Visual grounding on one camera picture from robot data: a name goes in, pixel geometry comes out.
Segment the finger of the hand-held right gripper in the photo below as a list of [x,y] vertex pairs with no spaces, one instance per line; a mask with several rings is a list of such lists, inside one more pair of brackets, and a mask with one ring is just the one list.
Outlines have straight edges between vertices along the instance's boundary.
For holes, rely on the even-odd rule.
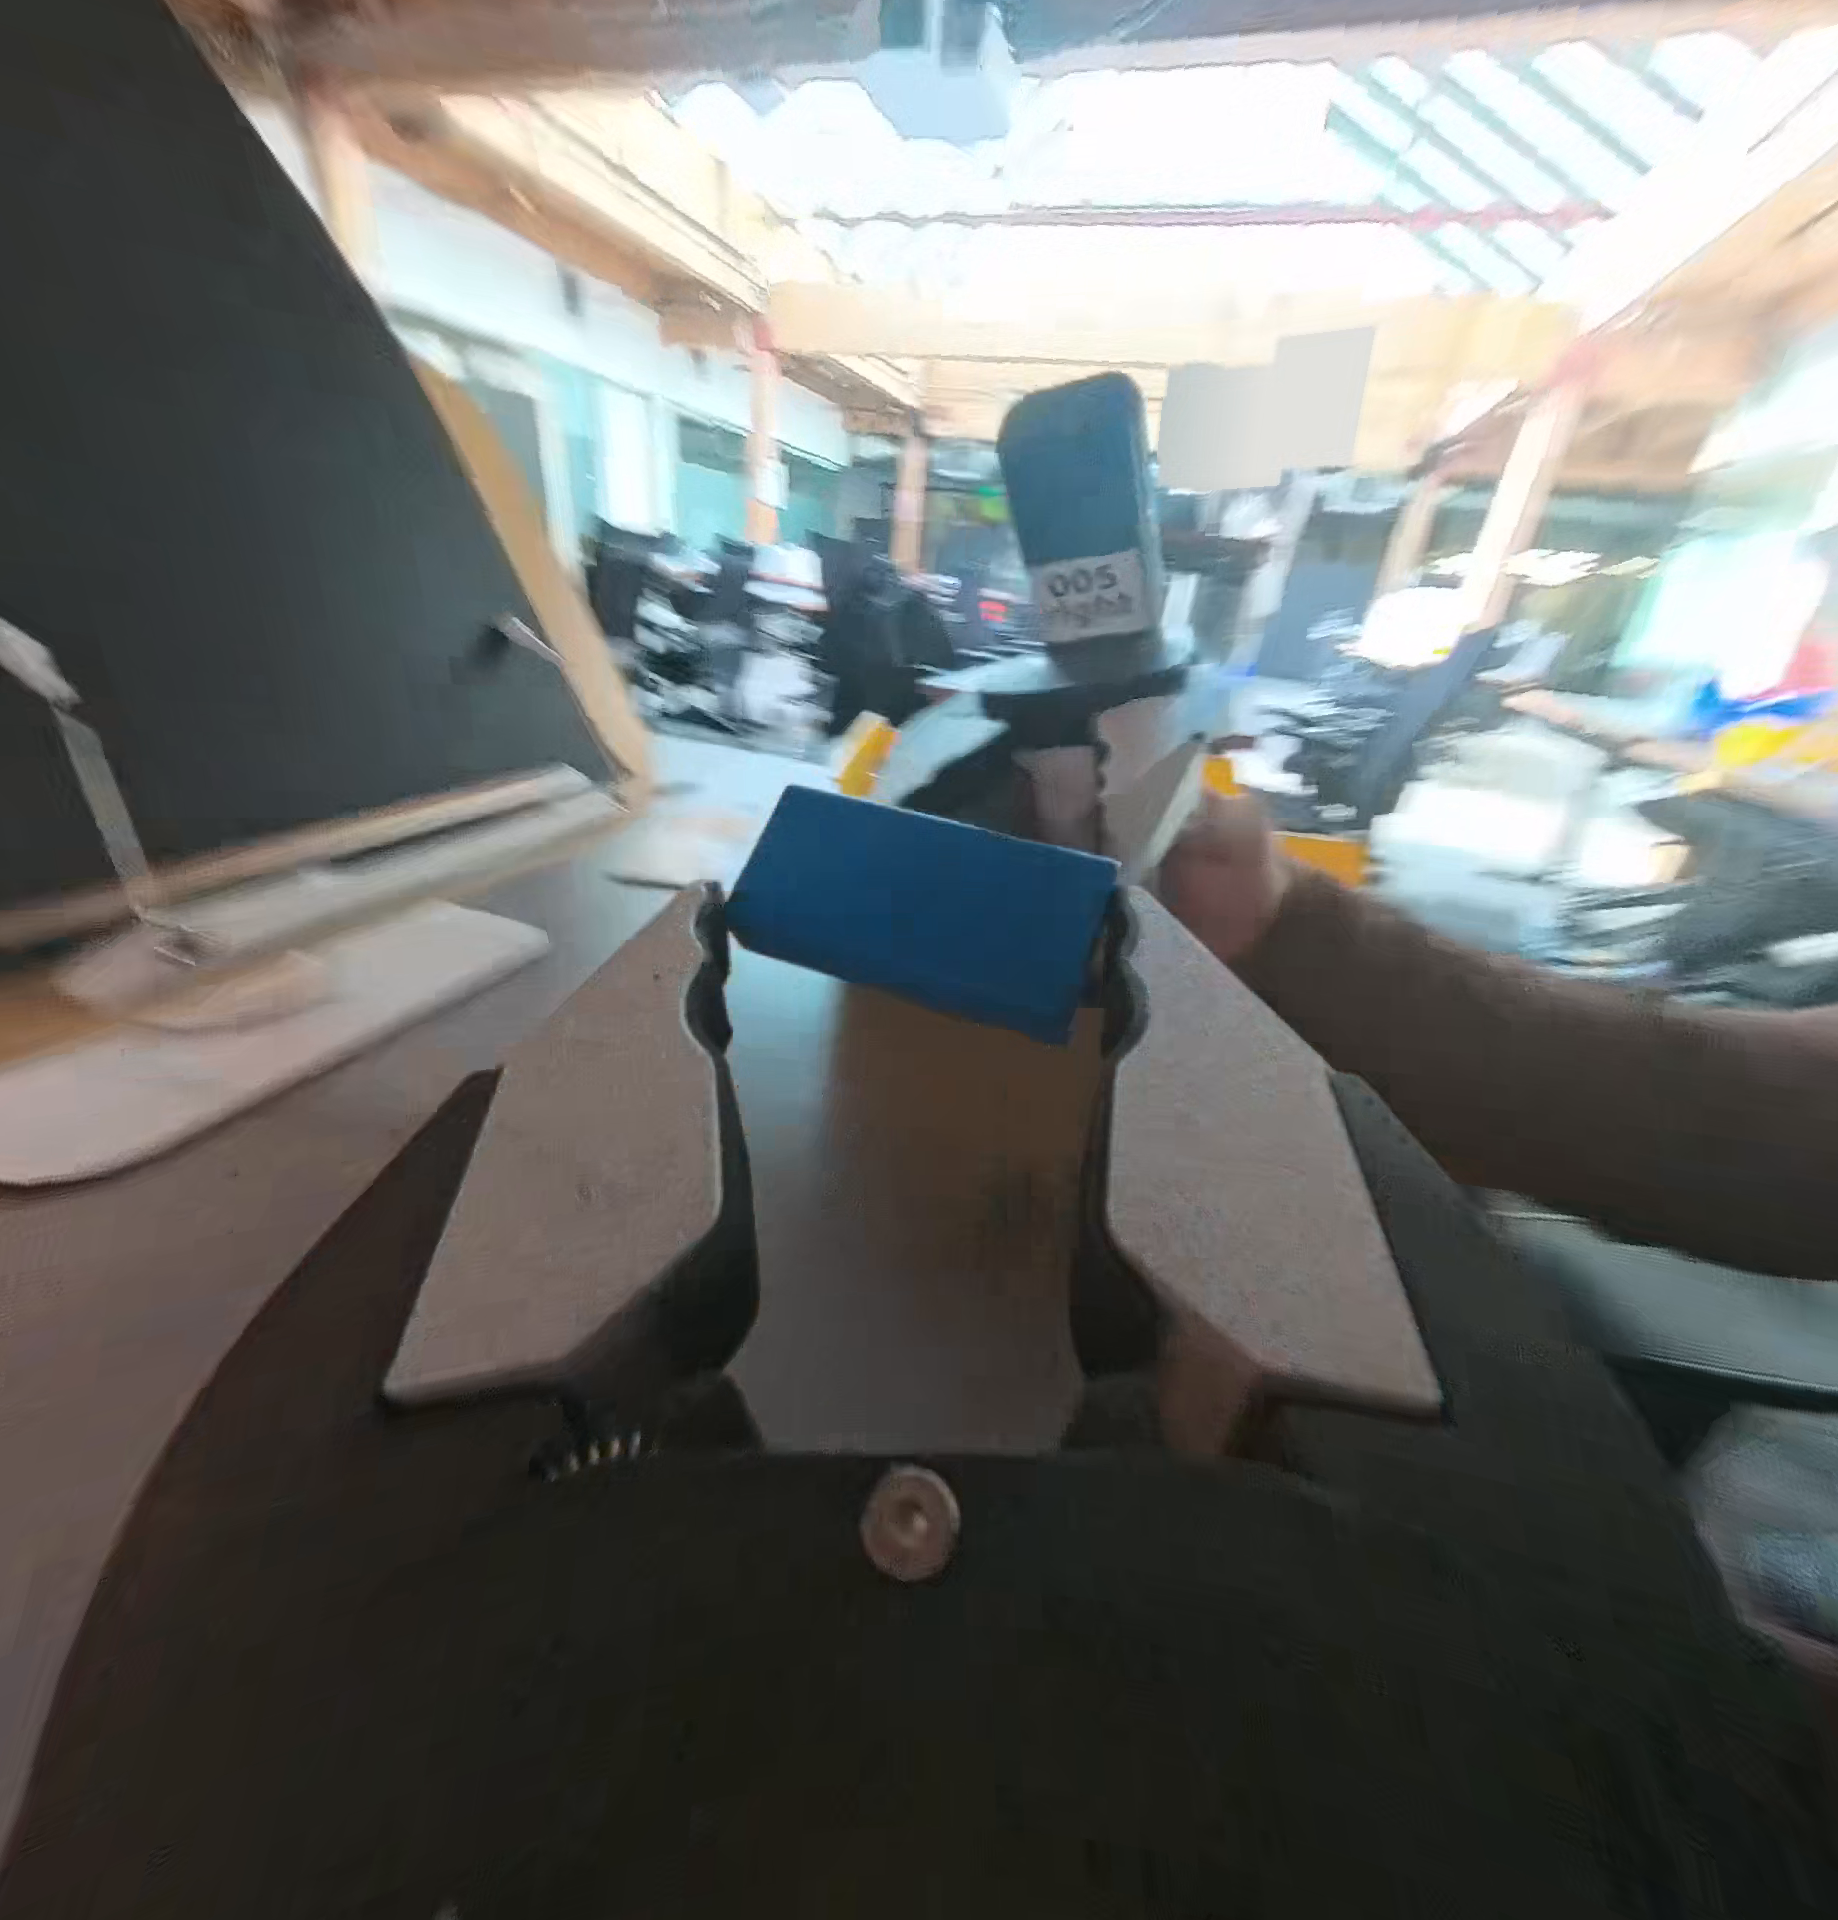
[[1206,747],[1188,738],[1105,797],[1105,858],[1118,865],[1121,886],[1152,882],[1199,808],[1202,770]]
[[1010,730],[979,699],[948,699],[917,713],[877,772],[874,802],[931,816],[1015,816]]

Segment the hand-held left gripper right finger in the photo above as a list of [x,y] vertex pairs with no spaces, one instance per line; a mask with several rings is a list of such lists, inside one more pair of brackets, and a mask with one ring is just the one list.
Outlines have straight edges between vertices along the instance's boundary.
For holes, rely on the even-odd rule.
[[1334,1074],[1146,890],[1101,947],[1104,1057],[1071,1344],[1152,1396],[1171,1453],[1285,1411],[1434,1426],[1444,1391]]

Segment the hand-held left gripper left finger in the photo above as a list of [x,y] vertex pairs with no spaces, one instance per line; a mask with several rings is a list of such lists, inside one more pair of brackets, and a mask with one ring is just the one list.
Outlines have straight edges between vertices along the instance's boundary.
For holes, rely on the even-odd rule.
[[651,1412],[761,1306],[727,896],[677,890],[507,1057],[379,1396]]

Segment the blue rectangular block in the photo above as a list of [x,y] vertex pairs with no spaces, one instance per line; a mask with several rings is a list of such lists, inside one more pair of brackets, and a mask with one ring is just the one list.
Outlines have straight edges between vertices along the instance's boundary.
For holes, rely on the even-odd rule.
[[1066,1045],[1111,860],[788,785],[724,909],[739,947],[1036,1045]]

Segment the person's right forearm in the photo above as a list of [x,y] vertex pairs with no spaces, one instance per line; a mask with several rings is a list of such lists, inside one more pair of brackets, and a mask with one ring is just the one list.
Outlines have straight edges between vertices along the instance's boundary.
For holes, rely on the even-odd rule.
[[1461,1182],[1606,1235],[1838,1286],[1838,1004],[1556,977],[1297,873],[1236,965]]

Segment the person's right hand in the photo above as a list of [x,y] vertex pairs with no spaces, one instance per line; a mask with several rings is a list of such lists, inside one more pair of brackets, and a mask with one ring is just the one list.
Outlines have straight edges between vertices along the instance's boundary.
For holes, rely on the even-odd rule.
[[1206,789],[1156,869],[1156,896],[1215,958],[1240,967],[1273,926],[1288,865],[1254,795]]

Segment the grey mesh office chair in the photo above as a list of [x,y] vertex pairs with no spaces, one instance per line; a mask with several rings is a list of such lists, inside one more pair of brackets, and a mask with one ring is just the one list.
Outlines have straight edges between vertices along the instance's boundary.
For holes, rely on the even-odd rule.
[[1607,1240],[1562,1215],[1494,1225],[1555,1289],[1582,1344],[1620,1371],[1734,1403],[1838,1412],[1838,1286],[1758,1276]]

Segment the wooden book stand black panel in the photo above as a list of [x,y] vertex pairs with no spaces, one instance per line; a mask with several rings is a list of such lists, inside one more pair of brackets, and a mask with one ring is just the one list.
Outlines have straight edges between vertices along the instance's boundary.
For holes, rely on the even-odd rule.
[[0,1189],[547,954],[632,774],[376,300],[162,2],[0,2]]

